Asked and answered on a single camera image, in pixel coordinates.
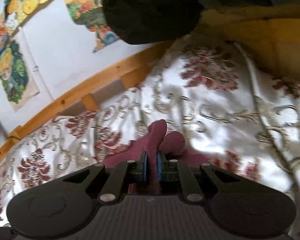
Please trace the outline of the maroon long-sleeve sweater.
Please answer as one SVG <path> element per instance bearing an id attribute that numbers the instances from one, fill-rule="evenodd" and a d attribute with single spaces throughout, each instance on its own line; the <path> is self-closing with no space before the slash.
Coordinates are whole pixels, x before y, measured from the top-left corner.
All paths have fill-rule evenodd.
<path id="1" fill-rule="evenodd" d="M 149 194 L 159 194 L 159 178 L 157 172 L 158 152 L 167 157 L 172 156 L 184 161 L 190 167 L 198 167 L 201 163 L 209 162 L 209 158 L 206 155 L 191 147 L 186 147 L 185 138 L 180 132 L 173 131 L 167 133 L 167 123 L 161 119 L 153 122 L 148 127 L 148 132 L 145 136 L 131 142 L 127 150 L 106 157 L 103 163 L 107 168 L 112 168 L 121 161 L 139 160 L 142 151 L 147 153 L 149 161 L 149 182 L 146 186 L 146 193 Z"/>

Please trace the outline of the white floral satin bedspread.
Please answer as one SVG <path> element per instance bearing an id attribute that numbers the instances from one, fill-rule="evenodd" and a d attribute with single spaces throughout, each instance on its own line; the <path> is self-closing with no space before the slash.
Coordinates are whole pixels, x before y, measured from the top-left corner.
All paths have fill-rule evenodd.
<path id="1" fill-rule="evenodd" d="M 239 44 L 175 42 L 144 81 L 104 109 L 58 116 L 0 165 L 0 226 L 17 194 L 92 164 L 176 150 L 291 196 L 300 239 L 300 81 L 262 72 Z"/>

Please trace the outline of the anime character poster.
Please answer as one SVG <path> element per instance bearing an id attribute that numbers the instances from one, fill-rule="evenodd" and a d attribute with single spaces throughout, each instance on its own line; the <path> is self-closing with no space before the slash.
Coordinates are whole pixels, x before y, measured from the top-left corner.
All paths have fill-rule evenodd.
<path id="1" fill-rule="evenodd" d="M 16 39 L 0 55 L 0 81 L 15 112 L 40 93 Z"/>

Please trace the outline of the black hanging coat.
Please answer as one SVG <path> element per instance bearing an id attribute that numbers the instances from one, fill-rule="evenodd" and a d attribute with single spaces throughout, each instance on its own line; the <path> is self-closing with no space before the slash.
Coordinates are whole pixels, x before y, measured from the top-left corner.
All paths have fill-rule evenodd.
<path id="1" fill-rule="evenodd" d="M 193 31 L 202 11 L 273 7 L 293 0 L 103 0 L 113 31 L 128 44 L 174 40 Z"/>

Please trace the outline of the colourful peacock poster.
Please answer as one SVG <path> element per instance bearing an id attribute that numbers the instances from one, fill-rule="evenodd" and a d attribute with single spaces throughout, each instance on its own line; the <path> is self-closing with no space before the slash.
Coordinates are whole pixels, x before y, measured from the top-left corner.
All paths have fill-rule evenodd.
<path id="1" fill-rule="evenodd" d="M 107 24 L 103 13 L 103 0 L 64 0 L 71 19 L 95 33 L 93 52 L 120 39 Z"/>

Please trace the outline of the white wall pipe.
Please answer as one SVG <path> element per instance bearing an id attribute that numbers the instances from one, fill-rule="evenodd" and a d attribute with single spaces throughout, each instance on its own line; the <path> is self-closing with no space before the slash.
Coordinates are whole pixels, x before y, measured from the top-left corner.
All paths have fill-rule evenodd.
<path id="1" fill-rule="evenodd" d="M 48 89 L 47 84 L 45 83 L 45 81 L 44 81 L 44 79 L 43 79 L 43 77 L 42 77 L 42 74 L 41 74 L 41 72 L 40 72 L 39 66 L 38 66 L 38 64 L 36 63 L 36 60 L 35 60 L 35 58 L 34 58 L 34 56 L 33 56 L 33 53 L 32 53 L 32 51 L 31 51 L 31 48 L 30 48 L 30 46 L 29 46 L 29 43 L 28 43 L 28 41 L 27 41 L 27 39 L 26 39 L 26 36 L 25 36 L 25 33 L 24 33 L 22 27 L 18 27 L 18 31 L 19 31 L 20 35 L 22 36 L 23 41 L 25 42 L 25 46 L 26 46 L 27 51 L 28 51 L 28 53 L 29 53 L 29 57 L 31 58 L 31 61 L 32 61 L 32 64 L 33 64 L 33 72 L 36 73 L 37 77 L 39 78 L 40 82 L 42 83 L 42 85 L 43 85 L 45 91 L 46 91 L 47 94 L 49 95 L 50 101 L 54 101 L 54 98 L 53 98 L 53 96 L 52 96 L 50 90 Z"/>

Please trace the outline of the wooden bed frame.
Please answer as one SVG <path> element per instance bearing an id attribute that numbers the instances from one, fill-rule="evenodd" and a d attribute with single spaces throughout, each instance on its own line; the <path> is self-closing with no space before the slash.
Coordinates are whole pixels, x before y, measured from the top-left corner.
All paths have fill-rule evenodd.
<path id="1" fill-rule="evenodd" d="M 218 33 L 229 41 L 245 44 L 257 65 L 279 76 L 300 79 L 300 3 L 275 7 L 222 8 L 202 12 L 205 32 Z M 162 57 L 171 42 L 154 45 L 133 56 L 116 61 L 47 105 L 23 126 L 17 126 L 0 148 L 0 163 L 9 149 L 67 107 L 81 101 L 85 109 L 95 111 L 98 104 L 92 93 L 120 79 L 125 88 L 140 83 L 151 65 Z"/>

